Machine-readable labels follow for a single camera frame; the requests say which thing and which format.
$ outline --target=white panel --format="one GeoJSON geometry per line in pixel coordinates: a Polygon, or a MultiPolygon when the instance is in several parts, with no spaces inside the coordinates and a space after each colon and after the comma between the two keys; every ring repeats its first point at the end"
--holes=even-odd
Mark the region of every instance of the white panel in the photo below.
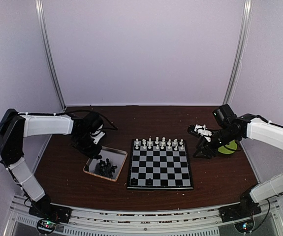
{"type": "MultiPolygon", "coordinates": [[[[283,125],[283,1],[254,1],[232,109],[283,125]]],[[[253,140],[243,143],[261,181],[283,171],[283,151],[253,140]]],[[[283,210],[283,196],[278,201],[283,210]]]]}
{"type": "MultiPolygon", "coordinates": [[[[35,2],[0,1],[0,120],[8,108],[59,112],[43,49],[35,2]]],[[[32,168],[46,137],[27,138],[24,154],[32,168]]],[[[0,235],[15,187],[0,164],[0,235]]]]}
{"type": "Polygon", "coordinates": [[[219,105],[243,0],[44,0],[67,105],[219,105]]]}

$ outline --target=yellow-green disc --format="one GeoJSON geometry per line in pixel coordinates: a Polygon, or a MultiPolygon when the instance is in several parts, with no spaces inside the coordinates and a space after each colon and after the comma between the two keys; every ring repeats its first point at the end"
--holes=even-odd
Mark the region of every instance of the yellow-green disc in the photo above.
{"type": "MultiPolygon", "coordinates": [[[[232,140],[229,144],[225,145],[227,148],[229,149],[233,149],[236,150],[238,145],[236,144],[235,140],[232,140]]],[[[218,148],[218,152],[222,153],[222,154],[232,154],[234,153],[234,151],[230,151],[228,149],[226,149],[224,146],[218,148]]]]}

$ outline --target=brown tabletop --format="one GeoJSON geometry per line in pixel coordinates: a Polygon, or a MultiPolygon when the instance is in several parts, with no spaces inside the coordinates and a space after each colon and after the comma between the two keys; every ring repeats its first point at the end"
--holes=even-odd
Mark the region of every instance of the brown tabletop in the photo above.
{"type": "MultiPolygon", "coordinates": [[[[70,108],[69,111],[81,108],[70,108]]],[[[206,207],[239,201],[257,184],[252,168],[241,152],[212,160],[194,159],[197,138],[187,133],[190,124],[218,128],[215,107],[86,107],[101,112],[118,127],[107,130],[101,144],[128,152],[117,182],[83,172],[87,157],[70,147],[70,136],[53,135],[35,173],[52,202],[74,207],[107,210],[171,210],[206,207]],[[127,190],[132,139],[166,137],[187,141],[194,190],[127,190]]]]}

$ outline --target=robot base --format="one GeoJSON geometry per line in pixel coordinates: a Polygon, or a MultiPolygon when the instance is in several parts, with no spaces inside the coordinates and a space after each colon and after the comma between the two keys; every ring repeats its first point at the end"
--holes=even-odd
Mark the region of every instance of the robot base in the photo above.
{"type": "Polygon", "coordinates": [[[228,222],[233,220],[239,220],[252,215],[257,215],[261,213],[261,208],[259,204],[253,204],[251,207],[248,207],[247,210],[241,208],[241,204],[234,204],[229,206],[223,206],[219,208],[219,213],[222,222],[228,222]]]}
{"type": "MultiPolygon", "coordinates": [[[[70,208],[64,207],[64,206],[56,206],[52,204],[50,204],[50,208],[52,212],[57,213],[57,215],[53,215],[49,218],[50,221],[61,222],[61,223],[66,223],[66,224],[69,222],[71,211],[72,211],[70,208]]],[[[33,206],[30,208],[29,214],[37,216],[39,218],[44,218],[44,216],[33,206]]]]}

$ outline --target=black cable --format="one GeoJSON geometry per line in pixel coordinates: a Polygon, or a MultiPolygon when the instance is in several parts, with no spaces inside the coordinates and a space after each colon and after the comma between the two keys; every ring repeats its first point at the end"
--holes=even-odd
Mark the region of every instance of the black cable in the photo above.
{"type": "Polygon", "coordinates": [[[266,201],[268,202],[267,214],[265,215],[265,217],[264,217],[264,219],[262,220],[262,222],[261,222],[255,229],[251,230],[252,233],[253,233],[254,231],[258,230],[258,228],[259,228],[260,226],[262,226],[262,224],[264,224],[266,218],[268,217],[268,214],[269,214],[269,211],[270,211],[270,202],[269,202],[268,199],[266,199],[266,201]]]}

